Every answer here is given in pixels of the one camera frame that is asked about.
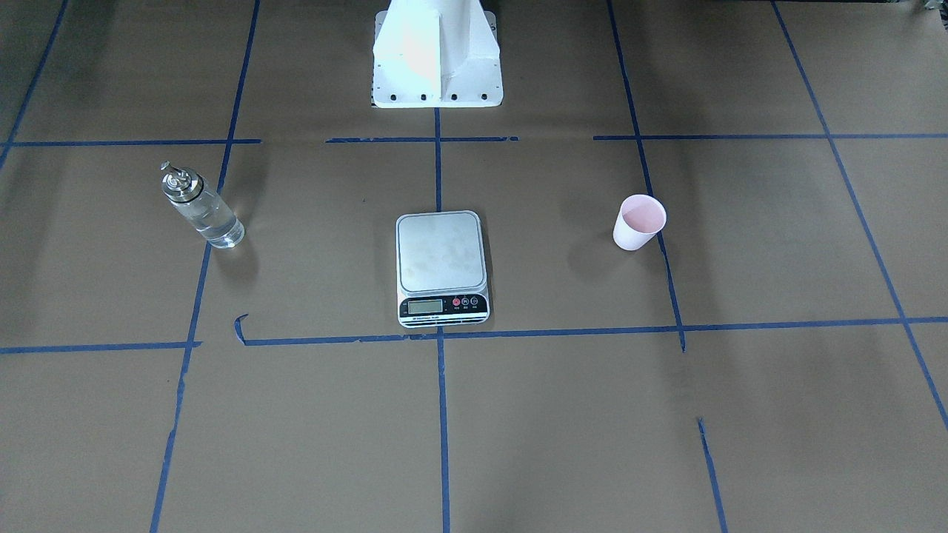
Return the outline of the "digital kitchen scale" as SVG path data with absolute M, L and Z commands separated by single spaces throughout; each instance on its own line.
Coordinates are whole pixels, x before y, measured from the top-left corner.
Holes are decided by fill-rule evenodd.
M 487 256 L 476 212 L 401 215 L 394 236 L 398 321 L 403 327 L 487 321 Z

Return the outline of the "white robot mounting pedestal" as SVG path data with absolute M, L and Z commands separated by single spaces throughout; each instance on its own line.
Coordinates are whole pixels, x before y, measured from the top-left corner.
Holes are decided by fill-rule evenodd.
M 480 1 L 392 1 L 375 15 L 370 100 L 382 109 L 502 105 L 497 18 Z

